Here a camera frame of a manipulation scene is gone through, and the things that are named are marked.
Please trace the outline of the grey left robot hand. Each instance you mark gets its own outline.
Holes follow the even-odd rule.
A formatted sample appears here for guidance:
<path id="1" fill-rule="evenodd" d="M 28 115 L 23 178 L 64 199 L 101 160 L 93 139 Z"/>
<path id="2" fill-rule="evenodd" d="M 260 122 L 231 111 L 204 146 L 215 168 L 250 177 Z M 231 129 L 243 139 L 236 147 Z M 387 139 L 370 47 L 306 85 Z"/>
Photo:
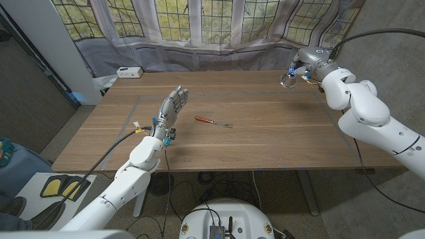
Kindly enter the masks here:
<path id="1" fill-rule="evenodd" d="M 165 139 L 168 131 L 177 121 L 177 114 L 188 101 L 188 89 L 182 89 L 181 86 L 176 87 L 160 106 L 156 122 L 149 135 L 160 140 Z"/>

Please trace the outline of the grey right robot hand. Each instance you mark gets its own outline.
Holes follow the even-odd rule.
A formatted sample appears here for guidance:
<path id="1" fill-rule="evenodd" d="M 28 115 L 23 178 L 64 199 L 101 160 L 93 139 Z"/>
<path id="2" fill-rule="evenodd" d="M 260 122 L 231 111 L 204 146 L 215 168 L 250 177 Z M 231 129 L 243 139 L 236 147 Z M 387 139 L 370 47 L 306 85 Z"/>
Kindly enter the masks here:
<path id="1" fill-rule="evenodd" d="M 329 60 L 329 56 L 330 51 L 324 48 L 301 48 L 293 57 L 288 74 L 296 77 L 309 73 L 315 80 L 321 82 L 339 67 L 337 63 Z"/>

